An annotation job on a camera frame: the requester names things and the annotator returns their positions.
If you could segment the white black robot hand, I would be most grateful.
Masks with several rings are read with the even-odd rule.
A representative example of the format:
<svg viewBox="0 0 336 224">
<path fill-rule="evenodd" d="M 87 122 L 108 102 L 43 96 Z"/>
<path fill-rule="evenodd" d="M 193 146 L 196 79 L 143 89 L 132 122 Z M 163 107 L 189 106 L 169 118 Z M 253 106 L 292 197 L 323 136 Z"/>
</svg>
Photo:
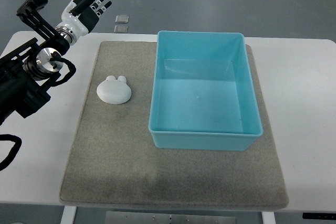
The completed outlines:
<svg viewBox="0 0 336 224">
<path fill-rule="evenodd" d="M 112 5 L 106 0 L 71 0 L 56 26 L 72 37 L 72 43 L 92 32 L 103 13 Z"/>
</svg>

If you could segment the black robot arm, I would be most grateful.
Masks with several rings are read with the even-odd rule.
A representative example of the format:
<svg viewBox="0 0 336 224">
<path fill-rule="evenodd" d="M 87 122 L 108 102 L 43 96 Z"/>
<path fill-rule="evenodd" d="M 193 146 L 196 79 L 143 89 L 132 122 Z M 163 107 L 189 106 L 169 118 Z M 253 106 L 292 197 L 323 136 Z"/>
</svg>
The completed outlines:
<svg viewBox="0 0 336 224">
<path fill-rule="evenodd" d="M 67 82 L 76 67 L 63 56 L 70 48 L 65 36 L 46 22 L 39 11 L 48 0 L 25 0 L 17 10 L 22 22 L 44 42 L 32 38 L 1 57 L 1 122 L 14 111 L 26 118 L 50 100 L 48 90 Z"/>
</svg>

